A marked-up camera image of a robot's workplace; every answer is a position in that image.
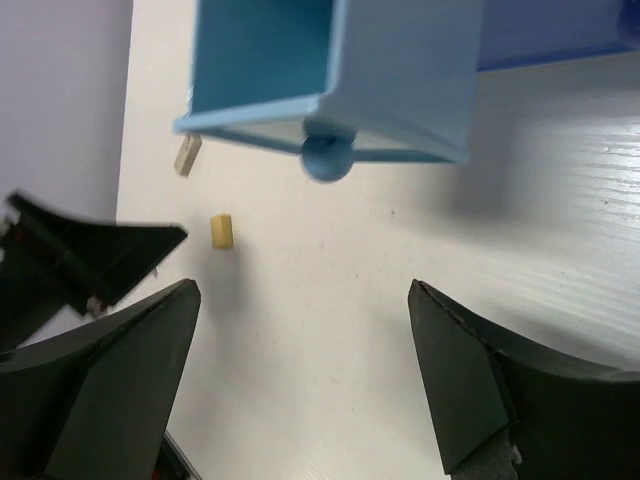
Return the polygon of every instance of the cork piece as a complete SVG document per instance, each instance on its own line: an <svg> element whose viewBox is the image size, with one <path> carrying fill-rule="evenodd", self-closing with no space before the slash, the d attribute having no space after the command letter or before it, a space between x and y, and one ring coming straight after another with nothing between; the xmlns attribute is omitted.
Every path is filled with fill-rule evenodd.
<svg viewBox="0 0 640 480"><path fill-rule="evenodd" d="M178 150L176 161L173 165L176 169L176 173L181 177L189 176L189 172L191 172L191 168L193 167L196 157L198 156L198 152L200 151L200 145L202 145L202 138L200 138L200 135L197 133L189 134L184 137L180 150Z"/></svg>
<svg viewBox="0 0 640 480"><path fill-rule="evenodd" d="M213 248L233 248L231 215L221 213L211 217L211 244Z"/></svg>

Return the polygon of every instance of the white table surface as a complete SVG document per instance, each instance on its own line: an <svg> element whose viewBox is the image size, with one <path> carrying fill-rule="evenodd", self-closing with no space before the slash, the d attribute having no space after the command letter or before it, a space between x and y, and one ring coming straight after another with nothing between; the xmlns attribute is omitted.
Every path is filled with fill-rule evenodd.
<svg viewBox="0 0 640 480"><path fill-rule="evenodd" d="M423 279L550 346L640 366L640 56L481 77L472 163L356 165L205 140L174 173L193 5L135 0L120 220L188 240L131 300L191 277L169 429L205 480L444 478L406 297ZM209 217L233 215L214 251Z"/></svg>

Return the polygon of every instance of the blue plastic container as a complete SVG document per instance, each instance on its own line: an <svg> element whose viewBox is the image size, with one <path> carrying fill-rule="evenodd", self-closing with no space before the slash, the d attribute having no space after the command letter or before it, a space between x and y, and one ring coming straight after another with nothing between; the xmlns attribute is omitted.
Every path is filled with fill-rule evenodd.
<svg viewBox="0 0 640 480"><path fill-rule="evenodd" d="M302 154L323 181L465 162L481 23L481 0L200 0L176 130Z"/></svg>

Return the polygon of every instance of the black metal bracket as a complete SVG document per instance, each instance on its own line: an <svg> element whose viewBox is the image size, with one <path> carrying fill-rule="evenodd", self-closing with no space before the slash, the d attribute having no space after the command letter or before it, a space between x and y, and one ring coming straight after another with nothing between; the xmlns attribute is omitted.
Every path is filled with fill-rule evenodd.
<svg viewBox="0 0 640 480"><path fill-rule="evenodd" d="M74 219L19 192L6 202L19 217L0 222L0 352L65 305L100 316L187 237L179 226Z"/></svg>
<svg viewBox="0 0 640 480"><path fill-rule="evenodd" d="M640 478L640 372L553 350L416 280L409 310L453 480Z"/></svg>

